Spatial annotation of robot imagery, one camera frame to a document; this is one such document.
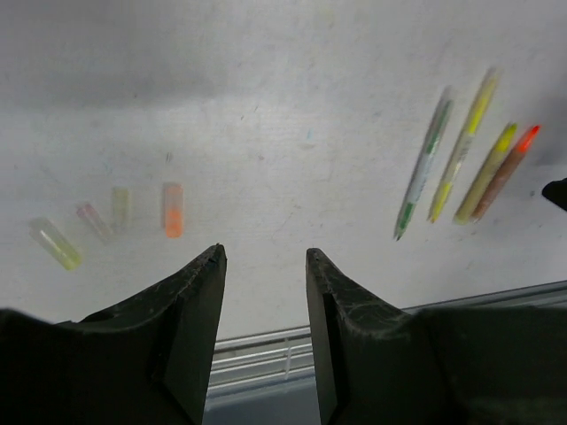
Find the black object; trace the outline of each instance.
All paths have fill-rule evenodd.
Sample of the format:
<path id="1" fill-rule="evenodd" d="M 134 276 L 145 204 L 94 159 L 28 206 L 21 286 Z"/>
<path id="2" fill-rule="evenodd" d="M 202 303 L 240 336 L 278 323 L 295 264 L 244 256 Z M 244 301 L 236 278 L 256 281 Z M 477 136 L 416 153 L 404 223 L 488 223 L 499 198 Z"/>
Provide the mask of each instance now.
<path id="1" fill-rule="evenodd" d="M 200 424 L 226 262 L 213 246 L 79 323 L 0 311 L 1 421 Z"/>
<path id="2" fill-rule="evenodd" d="M 541 191 L 541 195 L 567 211 L 567 179 L 548 183 Z"/>
<path id="3" fill-rule="evenodd" d="M 567 311 L 398 310 L 307 252 L 322 425 L 567 423 Z"/>

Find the transparent tube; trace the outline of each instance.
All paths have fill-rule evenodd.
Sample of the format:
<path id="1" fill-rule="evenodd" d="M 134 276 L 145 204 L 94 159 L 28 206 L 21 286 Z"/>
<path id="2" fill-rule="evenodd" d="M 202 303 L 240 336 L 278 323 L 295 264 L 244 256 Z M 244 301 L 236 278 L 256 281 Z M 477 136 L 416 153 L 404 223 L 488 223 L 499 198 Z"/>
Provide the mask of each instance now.
<path id="1" fill-rule="evenodd" d="M 183 187 L 181 184 L 166 185 L 163 207 L 166 236 L 180 237 L 183 234 Z"/>
<path id="2" fill-rule="evenodd" d="M 132 214 L 132 198 L 126 188 L 113 188 L 113 221 L 114 231 L 122 233 L 128 230 Z"/>
<path id="3" fill-rule="evenodd" d="M 100 218 L 97 210 L 95 210 L 91 204 L 85 202 L 77 205 L 77 215 L 93 232 L 95 232 L 103 243 L 110 242 L 113 236 L 113 231 L 108 227 L 103 219 Z"/>
<path id="4" fill-rule="evenodd" d="M 66 270 L 77 268 L 81 254 L 65 239 L 58 229 L 45 218 L 29 222 L 29 234 Z"/>

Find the white table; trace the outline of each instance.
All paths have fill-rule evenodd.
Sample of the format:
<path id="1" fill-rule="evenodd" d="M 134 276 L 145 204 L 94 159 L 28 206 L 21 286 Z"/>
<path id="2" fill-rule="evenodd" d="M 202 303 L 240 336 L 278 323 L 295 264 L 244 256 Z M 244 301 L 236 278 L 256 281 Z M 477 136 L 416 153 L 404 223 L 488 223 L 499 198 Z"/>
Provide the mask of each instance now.
<path id="1" fill-rule="evenodd" d="M 219 337 L 307 324 L 305 250 L 403 307 L 567 277 L 567 3 L 560 0 L 40 0 L 0 5 L 0 305 L 79 320 L 221 242 Z M 433 191 L 488 66 L 503 78 L 440 221 Z M 401 199 L 439 94 L 459 90 L 404 238 Z M 485 218 L 453 213 L 509 120 L 540 138 Z M 186 190 L 179 240 L 163 182 Z M 80 223 L 134 197 L 107 247 Z M 29 237 L 47 216 L 84 252 L 66 272 Z"/>

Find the orange cap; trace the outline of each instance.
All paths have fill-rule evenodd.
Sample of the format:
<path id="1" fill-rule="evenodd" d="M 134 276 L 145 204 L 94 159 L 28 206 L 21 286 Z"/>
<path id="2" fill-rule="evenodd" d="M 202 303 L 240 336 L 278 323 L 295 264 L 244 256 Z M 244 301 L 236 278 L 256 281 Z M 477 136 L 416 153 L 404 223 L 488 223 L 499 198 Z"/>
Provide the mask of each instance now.
<path id="1" fill-rule="evenodd" d="M 530 149 L 530 146 L 532 146 L 533 139 L 538 135 L 540 128 L 541 126 L 534 126 L 528 129 L 524 136 L 517 142 L 515 149 L 519 152 L 526 153 L 528 149 Z"/>

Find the yellow pen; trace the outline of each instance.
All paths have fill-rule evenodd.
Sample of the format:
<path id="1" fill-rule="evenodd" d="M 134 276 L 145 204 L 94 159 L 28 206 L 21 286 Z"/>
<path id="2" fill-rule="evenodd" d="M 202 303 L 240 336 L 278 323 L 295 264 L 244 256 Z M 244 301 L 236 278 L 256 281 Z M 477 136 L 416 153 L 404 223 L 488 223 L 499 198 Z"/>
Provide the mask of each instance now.
<path id="1" fill-rule="evenodd" d="M 485 193 L 488 183 L 492 180 L 498 167 L 506 156 L 508 147 L 512 143 L 514 134 L 516 133 L 517 125 L 508 124 L 505 128 L 494 147 L 486 157 L 485 163 L 482 165 L 480 170 L 478 170 L 477 177 L 474 182 L 470 185 L 470 189 L 467 192 L 466 197 L 464 197 L 461 206 L 454 215 L 453 221 L 456 224 L 467 224 L 470 219 L 470 215 L 475 211 L 478 201 Z"/>
<path id="2" fill-rule="evenodd" d="M 431 202 L 431 209 L 429 211 L 429 220 L 434 223 L 447 202 L 451 189 L 453 188 L 454 180 L 456 179 L 459 170 L 461 169 L 462 162 L 469 152 L 470 144 L 477 133 L 478 127 L 485 116 L 488 105 L 493 98 L 494 91 L 498 85 L 499 73 L 495 68 L 491 68 L 486 73 L 485 78 L 480 86 L 477 97 L 473 102 L 469 115 L 464 122 L 459 138 L 454 144 L 453 153 L 447 163 L 445 172 L 441 177 L 433 202 Z"/>

